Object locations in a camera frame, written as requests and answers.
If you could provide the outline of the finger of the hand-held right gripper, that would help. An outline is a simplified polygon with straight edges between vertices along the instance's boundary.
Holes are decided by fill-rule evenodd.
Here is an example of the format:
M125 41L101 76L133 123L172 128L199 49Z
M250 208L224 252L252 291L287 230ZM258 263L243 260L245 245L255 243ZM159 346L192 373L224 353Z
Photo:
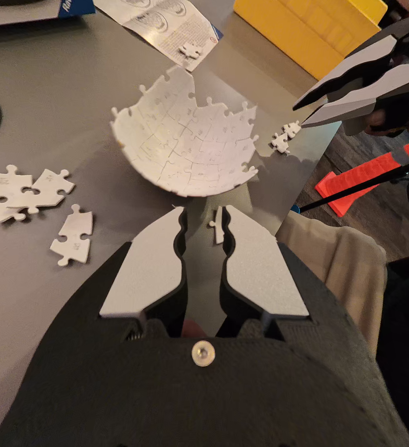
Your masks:
M398 100L409 100L409 64L392 68L369 86L352 90L344 97L327 102L305 121L302 128L361 119L374 110Z
M315 103L323 97L341 97L339 92L346 94L353 89L353 84L359 80L363 86L364 80L377 78L388 68L392 54L397 46L397 38L392 35L361 49L348 56L332 71L310 88L292 107L298 110Z

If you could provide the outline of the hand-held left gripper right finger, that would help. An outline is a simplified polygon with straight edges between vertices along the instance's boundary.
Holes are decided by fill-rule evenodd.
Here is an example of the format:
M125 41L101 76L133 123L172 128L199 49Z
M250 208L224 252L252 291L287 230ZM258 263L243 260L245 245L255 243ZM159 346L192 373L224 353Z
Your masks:
M276 237L232 205L222 208L223 250L219 300L226 317L216 336L235 338L248 320L261 333L285 338L280 325L308 326L310 312Z

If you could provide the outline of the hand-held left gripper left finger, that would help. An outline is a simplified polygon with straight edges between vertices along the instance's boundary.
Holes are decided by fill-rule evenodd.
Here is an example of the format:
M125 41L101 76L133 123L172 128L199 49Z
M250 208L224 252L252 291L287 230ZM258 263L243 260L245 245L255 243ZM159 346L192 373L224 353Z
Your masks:
M188 304L183 255L187 211L174 207L142 230L130 248L99 311L101 318L158 319L180 337Z

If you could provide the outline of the yellow plastic bin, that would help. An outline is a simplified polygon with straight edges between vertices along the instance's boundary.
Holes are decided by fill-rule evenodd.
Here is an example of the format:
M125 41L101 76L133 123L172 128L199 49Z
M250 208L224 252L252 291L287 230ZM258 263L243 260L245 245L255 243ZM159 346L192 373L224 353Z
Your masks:
M236 0L234 12L321 80L379 32L380 0Z

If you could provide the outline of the two joined white puzzle pieces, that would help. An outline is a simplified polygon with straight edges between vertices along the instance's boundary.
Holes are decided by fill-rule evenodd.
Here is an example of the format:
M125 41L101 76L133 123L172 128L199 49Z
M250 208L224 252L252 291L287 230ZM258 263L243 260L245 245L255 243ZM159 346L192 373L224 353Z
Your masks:
M86 264L90 251L90 239L82 239L82 236L90 236L93 231L92 212L81 212L78 204L71 206L72 213L67 216L58 235L66 237L66 241L61 242L54 239L50 250L59 256L57 264L60 267L68 265L70 260Z

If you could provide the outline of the half-built puzzle ball shell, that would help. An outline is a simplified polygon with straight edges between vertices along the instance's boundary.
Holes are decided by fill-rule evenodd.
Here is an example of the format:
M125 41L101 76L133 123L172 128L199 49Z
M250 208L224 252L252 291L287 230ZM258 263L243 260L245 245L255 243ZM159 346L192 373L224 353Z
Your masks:
M131 166L155 186L181 197L219 195L245 184L258 135L257 106L232 113L224 103L198 106L194 77L174 66L134 105L112 108L113 136Z

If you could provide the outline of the blue puzzle box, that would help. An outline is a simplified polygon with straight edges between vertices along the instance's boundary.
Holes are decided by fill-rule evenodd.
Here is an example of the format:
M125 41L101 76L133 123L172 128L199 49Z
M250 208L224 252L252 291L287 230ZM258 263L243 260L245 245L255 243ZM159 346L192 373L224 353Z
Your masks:
M94 14L92 0L0 0L0 25Z

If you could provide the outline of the person's right hand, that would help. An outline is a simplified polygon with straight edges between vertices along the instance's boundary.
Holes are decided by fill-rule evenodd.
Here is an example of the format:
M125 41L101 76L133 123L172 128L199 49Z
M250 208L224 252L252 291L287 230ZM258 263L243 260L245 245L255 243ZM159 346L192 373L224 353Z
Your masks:
M365 133L375 136L389 136L402 130L409 132L409 100L399 100L383 109L372 112L365 118Z

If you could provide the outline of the person's beige trousers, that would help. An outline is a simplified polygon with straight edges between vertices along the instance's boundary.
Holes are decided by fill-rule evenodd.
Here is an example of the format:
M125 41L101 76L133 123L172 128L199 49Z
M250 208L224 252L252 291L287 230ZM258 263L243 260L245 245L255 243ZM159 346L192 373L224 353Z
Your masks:
M385 249L352 227L328 226L294 211L275 237L331 290L375 357L388 279Z

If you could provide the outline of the orange foam block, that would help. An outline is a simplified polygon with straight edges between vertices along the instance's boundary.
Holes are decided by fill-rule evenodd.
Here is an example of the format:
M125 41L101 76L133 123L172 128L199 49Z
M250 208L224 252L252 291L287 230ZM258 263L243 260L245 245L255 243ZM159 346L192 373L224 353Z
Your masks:
M341 174L337 175L331 171L315 185L314 189L322 198L327 198L408 164L409 143Z

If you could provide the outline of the thin black rod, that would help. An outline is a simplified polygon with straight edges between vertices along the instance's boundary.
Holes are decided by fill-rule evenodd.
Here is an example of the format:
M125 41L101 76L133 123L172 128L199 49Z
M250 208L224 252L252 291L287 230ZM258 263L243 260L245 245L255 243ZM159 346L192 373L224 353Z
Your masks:
M291 207L291 211L296 212L297 214L300 214L301 211L302 212L306 212L309 211L311 209L320 207L324 204L328 204L330 202L334 202L336 200L339 200L341 198L347 197L349 195L352 195L354 193L363 191L367 188L373 187L373 186L377 186L380 185L382 183L386 183L386 182L390 182L393 180L396 180L400 177L403 177L404 175L406 175L407 173L409 173L409 164L407 165L403 165L401 167L395 168L391 171L388 171L384 174L381 174L379 176L375 176L374 178L361 182L355 186L349 187L345 190L342 190L340 192L334 193L326 198L322 198L318 201L315 201L313 203L310 203L308 205L303 206L302 208L300 208L299 206L297 206L297 204L294 204Z

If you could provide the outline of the person's black jacket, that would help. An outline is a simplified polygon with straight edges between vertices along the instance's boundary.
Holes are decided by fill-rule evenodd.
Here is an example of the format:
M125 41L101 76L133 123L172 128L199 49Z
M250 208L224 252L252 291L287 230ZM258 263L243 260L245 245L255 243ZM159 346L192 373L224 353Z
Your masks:
M387 265L376 361L409 431L409 257Z

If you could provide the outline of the white instruction leaflet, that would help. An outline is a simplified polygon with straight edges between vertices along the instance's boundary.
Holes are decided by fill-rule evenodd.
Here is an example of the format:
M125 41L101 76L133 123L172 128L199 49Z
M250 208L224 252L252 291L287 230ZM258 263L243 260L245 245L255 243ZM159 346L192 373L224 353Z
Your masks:
M223 38L190 1L94 0L94 5L188 72L195 70ZM178 51L185 42L203 47L198 60L187 59Z

